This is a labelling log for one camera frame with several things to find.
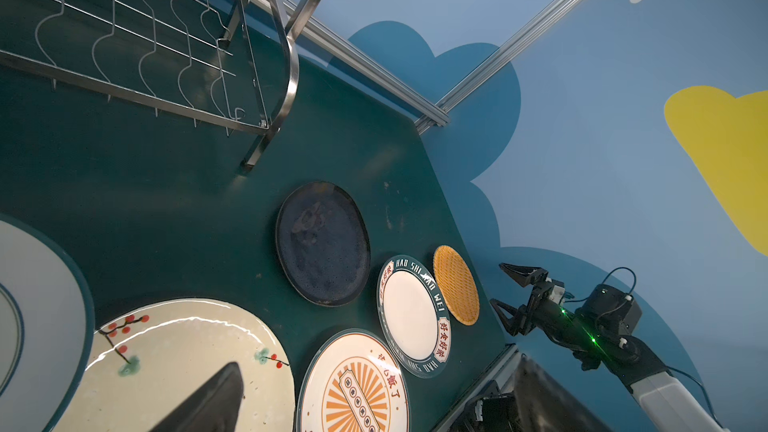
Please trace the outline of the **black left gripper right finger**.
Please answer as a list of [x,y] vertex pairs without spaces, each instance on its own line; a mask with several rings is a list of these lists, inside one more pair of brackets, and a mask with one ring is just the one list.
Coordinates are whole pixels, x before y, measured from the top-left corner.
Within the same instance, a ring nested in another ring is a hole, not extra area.
[[535,361],[522,356],[512,393],[521,431],[610,432],[595,414]]

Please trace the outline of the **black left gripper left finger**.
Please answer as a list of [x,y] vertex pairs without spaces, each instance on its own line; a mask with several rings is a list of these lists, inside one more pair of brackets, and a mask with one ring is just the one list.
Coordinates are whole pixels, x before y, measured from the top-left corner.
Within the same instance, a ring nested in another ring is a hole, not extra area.
[[236,429],[244,383],[237,362],[229,362],[157,423],[152,432]]

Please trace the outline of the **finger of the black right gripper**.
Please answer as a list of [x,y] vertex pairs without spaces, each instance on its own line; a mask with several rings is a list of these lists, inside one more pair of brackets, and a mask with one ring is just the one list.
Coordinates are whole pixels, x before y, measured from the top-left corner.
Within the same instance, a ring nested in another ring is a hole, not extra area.
[[528,310],[526,305],[513,307],[497,299],[491,299],[490,305],[498,316],[502,327],[510,336],[528,334]]
[[547,280],[549,272],[541,267],[500,263],[499,268],[519,286],[527,287]]

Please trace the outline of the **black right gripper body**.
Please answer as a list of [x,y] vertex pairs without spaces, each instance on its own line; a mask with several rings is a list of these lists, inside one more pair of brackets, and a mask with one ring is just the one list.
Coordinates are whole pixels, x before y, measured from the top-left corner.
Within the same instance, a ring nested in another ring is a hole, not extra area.
[[566,298],[560,281],[541,281],[532,285],[526,305],[524,334],[540,329],[553,342],[577,342],[572,315],[563,308]]

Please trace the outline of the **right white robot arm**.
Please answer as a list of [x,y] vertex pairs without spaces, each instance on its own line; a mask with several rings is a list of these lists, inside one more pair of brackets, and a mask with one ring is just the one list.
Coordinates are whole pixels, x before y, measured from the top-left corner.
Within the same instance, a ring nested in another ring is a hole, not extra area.
[[572,352],[584,371],[605,366],[627,389],[659,431],[723,431],[711,400],[702,406],[678,376],[693,376],[664,363],[641,339],[632,335],[642,310],[632,289],[623,291],[601,282],[581,306],[563,282],[541,267],[501,263],[499,268],[520,287],[532,288],[528,302],[512,307],[490,304],[512,336],[541,330],[554,344]]

